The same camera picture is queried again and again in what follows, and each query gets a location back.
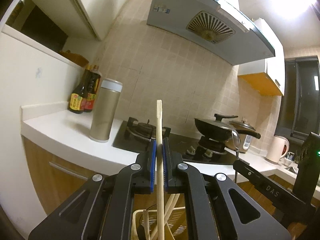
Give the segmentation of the clear grey spoon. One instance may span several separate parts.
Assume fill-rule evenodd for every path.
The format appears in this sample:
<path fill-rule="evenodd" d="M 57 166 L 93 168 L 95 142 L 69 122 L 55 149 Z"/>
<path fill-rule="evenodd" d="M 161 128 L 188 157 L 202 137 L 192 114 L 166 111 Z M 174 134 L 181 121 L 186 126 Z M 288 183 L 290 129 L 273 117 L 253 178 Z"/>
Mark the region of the clear grey spoon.
<path fill-rule="evenodd" d="M 232 129 L 232 141 L 233 141 L 234 150 L 235 150 L 235 154 L 236 154 L 236 160 L 238 160 L 239 159 L 239 147 L 240 147 L 241 141 L 240 141 L 239 134 L 235 129 Z"/>

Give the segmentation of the white orange wall cabinet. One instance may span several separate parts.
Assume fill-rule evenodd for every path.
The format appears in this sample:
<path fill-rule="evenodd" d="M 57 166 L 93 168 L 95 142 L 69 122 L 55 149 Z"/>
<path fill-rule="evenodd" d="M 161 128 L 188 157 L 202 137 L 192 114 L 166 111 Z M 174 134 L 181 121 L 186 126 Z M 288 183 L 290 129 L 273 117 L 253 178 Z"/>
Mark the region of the white orange wall cabinet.
<path fill-rule="evenodd" d="M 284 96 L 285 59 L 283 45 L 267 22 L 259 18 L 254 21 L 275 49 L 275 57 L 239 65 L 238 77 L 247 81 L 264 96 Z"/>

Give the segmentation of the black gas stove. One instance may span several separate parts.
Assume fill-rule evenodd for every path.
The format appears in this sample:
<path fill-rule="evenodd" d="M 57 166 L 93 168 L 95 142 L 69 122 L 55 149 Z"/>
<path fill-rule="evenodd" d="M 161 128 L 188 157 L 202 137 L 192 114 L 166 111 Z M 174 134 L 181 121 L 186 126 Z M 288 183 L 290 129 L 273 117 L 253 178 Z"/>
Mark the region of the black gas stove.
<path fill-rule="evenodd" d="M 202 148 L 199 141 L 178 134 L 171 133 L 171 128 L 163 127 L 163 137 L 168 137 L 171 152 L 182 155 L 183 160 L 194 163 L 232 165 L 236 156 L 228 151 L 214 152 Z M 156 126 L 149 122 L 139 122 L 130 117 L 123 121 L 117 132 L 113 147 L 135 153 L 147 152 L 156 139 Z"/>

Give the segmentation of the black plastic spoon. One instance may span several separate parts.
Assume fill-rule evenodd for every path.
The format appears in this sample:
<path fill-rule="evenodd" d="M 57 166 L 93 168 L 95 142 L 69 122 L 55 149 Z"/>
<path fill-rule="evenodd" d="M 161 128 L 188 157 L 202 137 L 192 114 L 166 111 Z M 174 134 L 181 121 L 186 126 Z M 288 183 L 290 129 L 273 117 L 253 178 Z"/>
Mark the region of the black plastic spoon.
<path fill-rule="evenodd" d="M 149 210 L 156 210 L 156 204 L 153 204 L 152 206 L 150 206 L 146 209 L 146 211 L 149 211 Z M 138 220 L 137 234 L 138 234 L 139 239 L 146 239 L 145 232 L 144 232 L 143 213 L 140 214 L 140 218 Z"/>

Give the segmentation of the soy sauce bottle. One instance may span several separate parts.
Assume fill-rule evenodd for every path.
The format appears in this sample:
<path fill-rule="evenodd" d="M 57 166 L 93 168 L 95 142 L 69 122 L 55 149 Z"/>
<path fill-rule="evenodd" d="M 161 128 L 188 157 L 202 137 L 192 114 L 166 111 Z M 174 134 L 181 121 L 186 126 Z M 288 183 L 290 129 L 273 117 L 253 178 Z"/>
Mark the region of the soy sauce bottle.
<path fill-rule="evenodd" d="M 80 80 L 80 83 L 71 93 L 68 109 L 76 114 L 81 114 L 84 111 L 86 99 L 87 99 L 87 81 L 91 73 L 91 66 L 86 65 L 84 74 Z"/>

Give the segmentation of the metal thermos flask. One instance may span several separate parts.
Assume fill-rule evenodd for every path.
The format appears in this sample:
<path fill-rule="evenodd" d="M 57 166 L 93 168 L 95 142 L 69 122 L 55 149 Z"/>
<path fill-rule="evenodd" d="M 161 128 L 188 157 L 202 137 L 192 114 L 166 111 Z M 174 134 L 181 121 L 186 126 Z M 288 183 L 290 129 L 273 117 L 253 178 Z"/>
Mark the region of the metal thermos flask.
<path fill-rule="evenodd" d="M 114 115 L 123 84 L 109 78 L 103 79 L 93 108 L 93 119 L 89 137 L 97 142 L 110 138 Z"/>

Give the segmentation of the tan rice cooker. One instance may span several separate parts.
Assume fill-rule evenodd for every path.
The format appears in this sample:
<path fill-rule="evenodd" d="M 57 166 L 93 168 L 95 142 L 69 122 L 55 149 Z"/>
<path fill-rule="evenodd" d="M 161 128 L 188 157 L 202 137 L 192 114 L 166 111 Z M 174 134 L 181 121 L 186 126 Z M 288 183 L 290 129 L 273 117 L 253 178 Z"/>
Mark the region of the tan rice cooker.
<path fill-rule="evenodd" d="M 255 132 L 255 128 L 249 124 L 249 122 L 247 121 L 247 119 L 244 116 L 242 117 L 241 120 L 233 120 L 232 119 L 228 123 L 230 125 L 232 125 L 236 130 L 243 129 L 243 130 Z M 250 144 L 251 144 L 253 137 L 251 135 L 240 134 L 240 133 L 239 133 L 239 137 L 240 137 L 239 152 L 246 153 L 250 147 Z M 234 150 L 234 144 L 233 144 L 232 139 L 229 139 L 226 142 L 226 147 L 230 150 Z"/>

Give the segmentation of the wooden chopstick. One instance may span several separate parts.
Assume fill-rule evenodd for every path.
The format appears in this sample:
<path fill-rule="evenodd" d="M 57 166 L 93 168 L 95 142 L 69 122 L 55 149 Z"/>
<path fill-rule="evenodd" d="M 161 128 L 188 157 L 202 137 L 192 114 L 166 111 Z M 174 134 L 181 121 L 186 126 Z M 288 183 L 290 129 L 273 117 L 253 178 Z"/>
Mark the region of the wooden chopstick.
<path fill-rule="evenodd" d="M 160 219 L 158 229 L 163 226 L 164 215 L 164 168 L 163 168 L 163 132 L 162 132 L 162 101 L 157 100 L 157 126 L 156 126 L 156 154 L 157 154 L 157 219 Z M 164 231 L 159 231 L 159 237 L 165 240 Z"/>
<path fill-rule="evenodd" d="M 151 239 L 155 239 L 155 237 L 157 236 L 158 239 L 160 239 L 159 237 L 159 231 L 164 231 L 164 227 L 168 221 L 168 219 L 171 216 L 171 213 L 173 211 L 173 209 L 175 208 L 175 205 L 178 201 L 180 197 L 180 194 L 171 194 L 166 205 L 165 205 L 165 210 L 164 210 L 164 215 L 163 215 L 163 226 L 160 226 L 160 230 L 158 229 L 159 226 L 159 222 L 161 222 L 160 219 L 157 219 L 157 225 L 155 226 L 155 228 L 153 229 L 152 233 L 151 233 Z"/>
<path fill-rule="evenodd" d="M 150 240 L 150 227 L 149 227 L 149 212 L 148 210 L 143 210 L 143 222 L 144 222 L 144 233 L 145 233 L 145 239 Z"/>

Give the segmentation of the white electric kettle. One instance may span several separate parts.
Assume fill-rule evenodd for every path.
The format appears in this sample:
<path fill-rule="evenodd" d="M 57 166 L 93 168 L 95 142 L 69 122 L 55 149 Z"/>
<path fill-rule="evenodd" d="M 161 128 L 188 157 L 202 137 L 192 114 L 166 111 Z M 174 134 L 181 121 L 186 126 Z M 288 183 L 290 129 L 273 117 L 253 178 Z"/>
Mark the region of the white electric kettle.
<path fill-rule="evenodd" d="M 289 151 L 289 141 L 282 136 L 275 135 L 265 159 L 272 163 L 279 163 L 280 159 L 285 157 Z"/>

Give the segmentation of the range hood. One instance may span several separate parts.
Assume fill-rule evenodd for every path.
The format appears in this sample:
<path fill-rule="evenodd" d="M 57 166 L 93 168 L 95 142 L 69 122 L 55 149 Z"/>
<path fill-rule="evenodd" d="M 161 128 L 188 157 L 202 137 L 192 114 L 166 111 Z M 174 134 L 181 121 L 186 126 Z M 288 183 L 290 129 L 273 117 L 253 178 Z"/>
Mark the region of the range hood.
<path fill-rule="evenodd" d="M 276 54 L 239 10 L 238 0 L 152 0 L 147 24 L 192 41 L 233 66 Z"/>

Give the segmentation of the black wok with lid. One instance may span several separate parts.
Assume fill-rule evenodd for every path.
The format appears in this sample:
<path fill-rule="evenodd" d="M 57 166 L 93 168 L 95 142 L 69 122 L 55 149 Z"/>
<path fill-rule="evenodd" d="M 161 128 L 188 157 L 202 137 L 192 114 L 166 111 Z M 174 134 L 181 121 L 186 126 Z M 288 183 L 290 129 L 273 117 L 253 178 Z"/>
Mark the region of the black wok with lid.
<path fill-rule="evenodd" d="M 215 141 L 227 141 L 232 136 L 232 130 L 236 130 L 238 134 L 246 134 L 257 139 L 261 138 L 261 134 L 247 129 L 235 128 L 231 124 L 222 122 L 222 119 L 237 118 L 237 116 L 227 116 L 215 114 L 215 120 L 195 118 L 195 126 L 197 130 L 204 136 Z"/>

